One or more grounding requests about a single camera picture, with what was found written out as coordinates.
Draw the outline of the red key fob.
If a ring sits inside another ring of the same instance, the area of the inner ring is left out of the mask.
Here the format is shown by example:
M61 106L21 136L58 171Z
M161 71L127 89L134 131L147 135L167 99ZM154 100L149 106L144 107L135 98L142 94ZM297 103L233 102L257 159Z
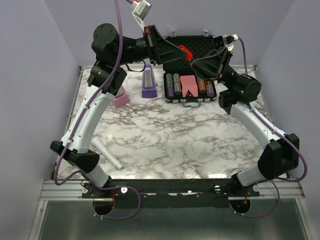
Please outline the red key fob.
M184 45L179 45L178 47L186 53L186 57L184 58L185 60L190 61L193 58L193 53Z

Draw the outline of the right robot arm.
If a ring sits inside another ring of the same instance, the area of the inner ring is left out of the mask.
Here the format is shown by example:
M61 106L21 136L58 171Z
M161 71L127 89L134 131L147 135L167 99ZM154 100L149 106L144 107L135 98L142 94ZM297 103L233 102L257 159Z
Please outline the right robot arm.
M251 105L257 100L262 84L248 74L238 74L229 65L231 51L226 47L210 51L205 57L190 60L202 80L217 80L226 90L219 93L219 106L242 123L263 148L258 162L232 176L230 191L241 196L248 186L273 180L299 165L300 140L275 127Z

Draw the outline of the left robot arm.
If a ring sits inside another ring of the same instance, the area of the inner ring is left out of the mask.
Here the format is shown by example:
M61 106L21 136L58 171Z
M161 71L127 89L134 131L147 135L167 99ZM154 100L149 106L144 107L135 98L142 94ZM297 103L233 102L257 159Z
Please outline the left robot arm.
M108 105L114 100L127 76L123 65L149 59L154 65L188 57L188 53L166 39L155 25L144 27L141 38L122 35L122 28L110 23L99 25L93 32L91 48L96 54L80 108L60 140L50 149L93 182L93 191L101 198L111 191L109 175L99 165L99 155L90 150L91 139Z

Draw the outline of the pink playing card deck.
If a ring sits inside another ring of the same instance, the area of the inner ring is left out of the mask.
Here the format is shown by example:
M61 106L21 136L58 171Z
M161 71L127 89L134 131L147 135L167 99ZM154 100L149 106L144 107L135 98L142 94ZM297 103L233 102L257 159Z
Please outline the pink playing card deck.
M180 77L182 97L198 97L198 85L194 75L182 75Z

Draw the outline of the black poker chip case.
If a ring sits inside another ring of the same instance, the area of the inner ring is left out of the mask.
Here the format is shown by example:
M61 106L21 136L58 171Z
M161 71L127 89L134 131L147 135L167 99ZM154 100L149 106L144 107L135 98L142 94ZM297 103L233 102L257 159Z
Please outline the black poker chip case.
M199 107L217 99L213 82L196 75L192 60L205 57L214 49L212 35L167 36L165 39L187 53L187 57L163 64L164 96L167 103Z

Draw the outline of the purple metronome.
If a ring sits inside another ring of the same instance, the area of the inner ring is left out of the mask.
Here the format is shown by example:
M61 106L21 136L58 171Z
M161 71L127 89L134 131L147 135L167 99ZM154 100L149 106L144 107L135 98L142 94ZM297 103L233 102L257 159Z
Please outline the purple metronome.
M146 65L142 73L141 97L143 99L153 99L158 97L155 75L150 64Z

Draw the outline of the pink metronome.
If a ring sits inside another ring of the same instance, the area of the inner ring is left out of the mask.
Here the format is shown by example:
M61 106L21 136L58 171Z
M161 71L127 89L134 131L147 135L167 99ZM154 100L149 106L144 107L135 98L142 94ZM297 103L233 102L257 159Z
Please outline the pink metronome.
M113 105L116 109L121 108L130 102L130 98L123 86L120 87L115 98L113 99Z

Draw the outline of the white microphone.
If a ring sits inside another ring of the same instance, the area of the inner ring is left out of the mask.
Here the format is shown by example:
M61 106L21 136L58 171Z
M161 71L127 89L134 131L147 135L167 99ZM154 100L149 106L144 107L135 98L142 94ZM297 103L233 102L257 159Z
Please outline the white microphone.
M94 135L91 138L90 143L98 149L98 151L108 160L109 163L117 170L121 170L123 168L122 164L118 161L118 159L107 149L106 145L101 141L101 139Z

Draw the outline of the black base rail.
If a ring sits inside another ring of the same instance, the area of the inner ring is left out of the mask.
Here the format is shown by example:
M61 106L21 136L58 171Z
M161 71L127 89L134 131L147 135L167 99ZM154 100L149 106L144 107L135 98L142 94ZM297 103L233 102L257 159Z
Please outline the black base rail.
M253 186L233 187L229 178L113 179L103 190L85 183L82 198L116 208L227 208L229 200L258 197Z

